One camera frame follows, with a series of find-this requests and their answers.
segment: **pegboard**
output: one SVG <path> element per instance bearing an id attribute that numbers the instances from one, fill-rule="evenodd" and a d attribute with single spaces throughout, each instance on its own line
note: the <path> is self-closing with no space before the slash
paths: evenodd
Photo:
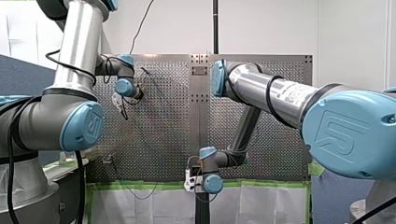
<path id="1" fill-rule="evenodd" d="M 135 81 L 145 93 L 138 105 L 125 105 L 125 120 L 112 104 L 116 79 L 99 78 L 95 94 L 105 110 L 105 130 L 91 161 L 89 182 L 115 179 L 179 181 L 189 156 L 199 148 L 230 144 L 244 106 L 210 94 L 210 68 L 216 60 L 262 63 L 287 79 L 311 84 L 310 56 L 135 55 Z M 149 75 L 141 69 L 144 67 Z M 249 164 L 223 169 L 224 178 L 304 180 L 310 161 L 298 131 L 262 113 L 249 144 Z M 113 164 L 103 163 L 113 155 Z"/>

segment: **blue cover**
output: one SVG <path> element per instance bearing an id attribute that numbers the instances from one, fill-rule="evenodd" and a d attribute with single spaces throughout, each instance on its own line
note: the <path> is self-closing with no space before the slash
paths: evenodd
<path id="1" fill-rule="evenodd" d="M 210 89 L 214 96 L 222 97 L 225 92 L 225 71 L 221 61 L 215 62 L 212 68 L 212 77 L 210 78 Z"/>
<path id="2" fill-rule="evenodd" d="M 119 9 L 119 0 L 106 0 L 108 2 L 110 11 L 117 11 Z"/>
<path id="3" fill-rule="evenodd" d="M 136 88 L 129 80 L 121 78 L 116 83 L 116 93 L 120 96 L 132 97 L 136 93 Z"/>
<path id="4" fill-rule="evenodd" d="M 222 191 L 224 187 L 223 180 L 218 175 L 209 175 L 205 179 L 204 189 L 210 194 L 217 194 Z"/>
<path id="5" fill-rule="evenodd" d="M 201 160 L 208 158 L 209 156 L 215 154 L 218 150 L 215 147 L 203 147 L 199 150 L 199 156 Z"/>
<path id="6" fill-rule="evenodd" d="M 372 91 L 342 91 L 307 112 L 302 135 L 311 155 L 339 175 L 396 176 L 396 100 Z"/>
<path id="7" fill-rule="evenodd" d="M 131 54 L 121 54 L 119 56 L 119 59 L 121 59 L 123 62 L 128 63 L 130 65 L 134 65 L 134 58 L 132 57 Z"/>
<path id="8" fill-rule="evenodd" d="M 27 95 L 9 95 L 9 96 L 0 96 L 0 106 L 8 104 L 10 102 L 19 100 L 21 98 L 29 97 Z"/>
<path id="9" fill-rule="evenodd" d="M 77 151 L 93 147 L 99 140 L 104 124 L 102 106 L 89 101 L 77 107 L 61 131 L 60 145 L 64 151 Z"/>

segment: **metal stand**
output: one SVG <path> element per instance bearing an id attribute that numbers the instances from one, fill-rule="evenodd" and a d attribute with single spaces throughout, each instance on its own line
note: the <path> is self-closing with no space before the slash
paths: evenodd
<path id="1" fill-rule="evenodd" d="M 213 52 L 219 54 L 219 0 L 213 0 Z M 197 193 L 201 201 L 209 202 L 208 193 Z M 195 224 L 210 224 L 209 203 L 195 199 Z"/>
<path id="2" fill-rule="evenodd" d="M 197 193 L 197 197 L 204 202 L 209 202 L 208 193 Z M 195 199 L 195 224 L 210 224 L 209 203 Z"/>

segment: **gray partition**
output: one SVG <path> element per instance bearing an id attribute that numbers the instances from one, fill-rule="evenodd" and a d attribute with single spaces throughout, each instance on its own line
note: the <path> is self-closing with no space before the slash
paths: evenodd
<path id="1" fill-rule="evenodd" d="M 89 165 L 91 182 L 115 179 L 179 181 L 187 158 L 201 147 L 224 149 L 243 106 L 210 93 L 210 68 L 218 59 L 262 63 L 274 74 L 311 84 L 310 56 L 288 55 L 135 55 L 135 80 L 145 97 L 126 105 L 124 120 L 112 104 L 116 79 L 98 80 L 95 94 L 105 108 L 105 132 L 98 159 Z M 150 74 L 145 74 L 141 67 Z M 305 180 L 309 153 L 298 131 L 262 114 L 250 144 L 249 164 L 225 169 L 225 178 Z M 114 155 L 114 162 L 103 162 Z"/>
<path id="2" fill-rule="evenodd" d="M 0 95 L 41 95 L 50 86 L 55 71 L 0 55 Z M 42 165 L 59 159 L 59 151 L 40 151 Z"/>

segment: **robotic arm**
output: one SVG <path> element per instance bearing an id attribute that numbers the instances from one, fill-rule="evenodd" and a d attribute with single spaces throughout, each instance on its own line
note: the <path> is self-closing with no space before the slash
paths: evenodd
<path id="1" fill-rule="evenodd" d="M 117 9 L 115 1 L 37 3 L 64 30 L 64 40 L 54 82 L 41 97 L 0 97 L 1 223 L 59 223 L 58 186 L 47 182 L 37 151 L 79 151 L 97 143 L 104 112 L 92 92 L 95 76 L 117 76 L 117 94 L 143 97 L 131 55 L 98 54 L 102 22 Z"/>
<path id="2" fill-rule="evenodd" d="M 396 99 L 391 92 L 358 90 L 340 84 L 314 88 L 273 76 L 255 63 L 218 61 L 211 90 L 217 97 L 246 105 L 226 150 L 200 150 L 203 189 L 222 190 L 220 167 L 241 165 L 261 111 L 300 131 L 313 158 L 347 177 L 396 176 Z"/>

